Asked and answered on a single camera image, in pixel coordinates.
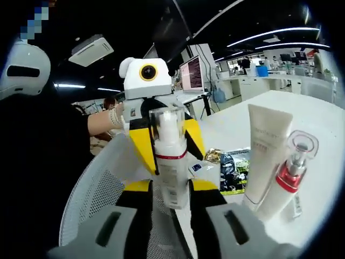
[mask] red band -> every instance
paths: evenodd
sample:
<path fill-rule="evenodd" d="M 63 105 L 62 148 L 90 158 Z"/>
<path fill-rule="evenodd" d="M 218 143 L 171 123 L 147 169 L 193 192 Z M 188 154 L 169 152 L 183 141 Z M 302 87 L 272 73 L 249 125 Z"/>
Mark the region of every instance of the red band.
<path fill-rule="evenodd" d="M 278 175 L 275 177 L 275 180 L 277 181 L 277 183 L 286 191 L 288 191 L 289 193 L 295 193 L 297 192 L 296 188 L 291 187 L 290 185 L 288 185 L 286 182 L 284 182 Z"/>
<path fill-rule="evenodd" d="M 181 158 L 183 158 L 186 154 L 187 154 L 187 149 L 185 150 L 185 152 L 183 152 L 182 155 L 179 155 L 179 156 L 166 156 L 166 155 L 158 155 L 158 154 L 156 154 L 156 157 L 157 157 L 157 158 L 161 158 L 161 159 L 181 159 Z"/>

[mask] floor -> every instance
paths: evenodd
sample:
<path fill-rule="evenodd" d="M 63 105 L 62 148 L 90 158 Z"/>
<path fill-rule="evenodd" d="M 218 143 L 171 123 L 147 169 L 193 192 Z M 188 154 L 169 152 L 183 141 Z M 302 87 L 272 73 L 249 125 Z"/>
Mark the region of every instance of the floor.
<path fill-rule="evenodd" d="M 242 97 L 241 96 L 238 96 L 238 97 L 235 97 L 235 98 L 232 98 L 232 99 L 229 99 L 227 100 L 226 102 L 224 103 L 214 103 L 213 101 L 211 101 L 211 108 L 215 111 L 215 112 L 218 112 L 219 109 L 220 110 L 224 110 L 226 108 L 229 108 L 231 106 L 234 106 L 236 104 L 239 104 L 240 102 L 242 101 Z"/>

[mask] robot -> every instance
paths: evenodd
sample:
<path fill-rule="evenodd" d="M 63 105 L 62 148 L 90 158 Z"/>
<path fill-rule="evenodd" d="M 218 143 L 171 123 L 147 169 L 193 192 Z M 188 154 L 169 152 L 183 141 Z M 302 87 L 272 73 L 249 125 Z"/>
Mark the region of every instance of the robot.
<path fill-rule="evenodd" d="M 42 92 L 50 74 L 50 61 L 41 49 L 18 42 L 9 54 L 0 79 L 0 100 L 21 92 Z M 156 170 L 148 111 L 181 106 L 171 95 L 170 77 L 161 59 L 125 59 L 120 66 L 125 78 L 125 120 L 137 154 L 152 174 Z M 198 124 L 185 115 L 188 151 L 202 160 L 204 147 Z M 211 182 L 192 179 L 191 227 L 199 258 L 295 258 L 290 244 L 277 244 L 251 211 L 227 204 Z M 116 206 L 106 207 L 79 226 L 78 236 L 64 247 L 48 251 L 49 258 L 146 258 L 152 229 L 152 181 L 126 185 Z"/>

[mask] black ceiling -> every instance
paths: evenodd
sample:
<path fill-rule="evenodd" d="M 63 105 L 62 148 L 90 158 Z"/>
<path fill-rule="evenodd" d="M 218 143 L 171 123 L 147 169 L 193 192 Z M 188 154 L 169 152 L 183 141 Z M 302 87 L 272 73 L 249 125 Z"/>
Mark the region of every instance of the black ceiling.
<path fill-rule="evenodd" d="M 233 2 L 177 0 L 192 34 Z M 157 28 L 162 26 L 169 12 L 167 7 L 172 11 L 172 5 L 172 0 L 98 0 L 97 4 L 95 1 L 57 0 L 55 7 L 49 10 L 49 20 L 43 22 L 42 33 L 35 34 L 35 39 L 29 43 L 46 51 L 52 63 L 52 79 L 56 83 L 86 85 L 85 90 L 64 91 L 73 93 L 69 94 L 70 100 L 90 98 L 90 95 L 80 93 L 89 90 L 94 93 L 93 97 L 99 97 L 106 93 L 97 91 L 98 87 L 123 90 L 123 80 L 118 75 L 121 61 L 126 57 L 142 58 L 145 55 L 153 44 Z M 179 15 L 178 9 L 174 12 L 174 15 Z M 238 50 L 253 51 L 257 46 L 268 45 L 262 41 L 263 38 L 226 47 L 230 43 L 259 33 L 296 26 L 318 26 L 311 15 L 305 24 L 305 6 L 300 2 L 244 0 L 217 18 L 190 43 L 209 43 L 217 59 Z M 102 34 L 114 52 L 89 67 L 69 62 L 71 50 L 95 34 Z M 284 32 L 277 36 L 281 39 L 280 43 L 319 42 L 316 32 Z"/>

